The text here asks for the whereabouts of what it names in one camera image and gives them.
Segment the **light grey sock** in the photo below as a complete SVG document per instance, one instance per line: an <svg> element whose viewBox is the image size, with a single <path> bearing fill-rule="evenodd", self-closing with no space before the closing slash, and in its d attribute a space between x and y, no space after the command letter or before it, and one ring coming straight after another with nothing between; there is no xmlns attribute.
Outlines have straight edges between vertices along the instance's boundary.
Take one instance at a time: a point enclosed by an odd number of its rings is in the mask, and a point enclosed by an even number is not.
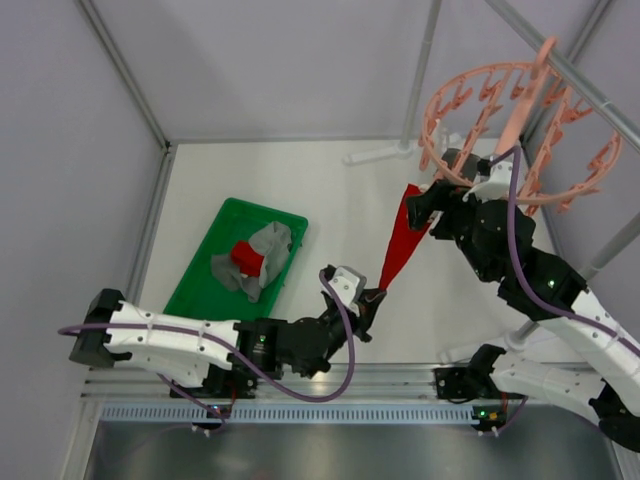
<svg viewBox="0 0 640 480"><path fill-rule="evenodd" d="M262 291L284 269L292 246L291 229L280 222L271 222L249 238L249 246L263 257L258 277L244 282L249 301L257 303Z"/></svg>

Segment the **pink round clip hanger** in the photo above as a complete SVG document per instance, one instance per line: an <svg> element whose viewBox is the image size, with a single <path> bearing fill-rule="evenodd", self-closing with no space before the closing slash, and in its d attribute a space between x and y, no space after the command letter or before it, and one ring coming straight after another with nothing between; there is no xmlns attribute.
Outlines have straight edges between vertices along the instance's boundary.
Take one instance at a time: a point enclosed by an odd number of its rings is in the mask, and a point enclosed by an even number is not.
<svg viewBox="0 0 640 480"><path fill-rule="evenodd" d="M488 120L501 110L500 99L505 87L511 77L517 75L517 82L510 93L515 107L494 148L495 155L505 154L509 148L519 144L520 134L537 100L541 100L545 108L554 106L556 111L544 131L544 139L527 170L524 183L513 195L516 203L524 205L524 214L531 217L541 206L556 204L558 211L562 213L568 210L575 198L597 193L598 184L610 173L620 156L622 138L618 133L612 134L604 147L591 159L587 166L590 175L583 182L576 183L561 193L546 194L540 191L540 174L553 160L553 147L562 140L563 127L593 112L591 107L581 107L583 98L573 99L573 88L561 85L563 77L550 63L551 51L556 42L555 37L547 38L532 62L503 62L481 66L457 75L437 90L423 116L418 139L418 146L422 149L419 169L424 171L434 165L435 181L447 180L455 186L468 187L482 199L507 198L509 194L506 183L502 180L504 176L498 172L497 166L489 168L488 180L484 183L472 182L463 176L462 170L470 161L476 141L488 131ZM448 141L444 138L442 120L471 98L475 91L468 85L468 81L480 76L484 78L484 83L477 93L483 109L463 139L462 147L455 152L453 160L447 162L444 153Z"/></svg>

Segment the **red santa sock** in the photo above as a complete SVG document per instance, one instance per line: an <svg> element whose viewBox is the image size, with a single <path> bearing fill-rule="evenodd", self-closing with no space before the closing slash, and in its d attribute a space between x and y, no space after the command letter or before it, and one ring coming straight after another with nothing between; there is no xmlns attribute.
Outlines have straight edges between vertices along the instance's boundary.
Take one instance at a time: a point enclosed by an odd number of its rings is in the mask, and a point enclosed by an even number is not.
<svg viewBox="0 0 640 480"><path fill-rule="evenodd" d="M431 221L428 221L420 230L414 231L409 228L406 200L408 197L418 194L420 194L420 189L417 185L407 185L396 214L392 234L382 265L378 284L378 288L381 290L387 290L389 288L393 280L406 266L418 244L431 226Z"/></svg>

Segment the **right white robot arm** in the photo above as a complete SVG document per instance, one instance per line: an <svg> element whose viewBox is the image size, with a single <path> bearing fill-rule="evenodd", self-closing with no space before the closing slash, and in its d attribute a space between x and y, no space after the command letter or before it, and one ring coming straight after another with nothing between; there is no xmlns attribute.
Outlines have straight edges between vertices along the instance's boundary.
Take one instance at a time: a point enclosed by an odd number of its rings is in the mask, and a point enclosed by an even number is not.
<svg viewBox="0 0 640 480"><path fill-rule="evenodd" d="M462 398L537 398L595 425L622 447L639 449L639 343L599 303L566 261L533 245L535 221L504 199L481 201L446 181L405 201L413 231L455 243L477 278L498 285L510 308L555 334L589 364L579 374L483 344L457 369Z"/></svg>

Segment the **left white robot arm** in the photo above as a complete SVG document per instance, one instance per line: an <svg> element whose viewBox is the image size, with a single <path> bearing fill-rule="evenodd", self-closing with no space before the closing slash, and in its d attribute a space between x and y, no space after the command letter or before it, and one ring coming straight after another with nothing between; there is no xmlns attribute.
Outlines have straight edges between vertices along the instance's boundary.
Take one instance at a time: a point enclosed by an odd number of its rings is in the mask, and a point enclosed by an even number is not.
<svg viewBox="0 0 640 480"><path fill-rule="evenodd" d="M90 303L69 358L93 367L123 362L163 375L179 387L205 397L221 397L233 384L243 388L258 378L275 382L283 368L311 379L330 370L330 360L358 338L367 343L369 329L386 293L365 289L351 307L323 295L326 309L317 317L294 322L201 321L145 311L115 289L104 289Z"/></svg>

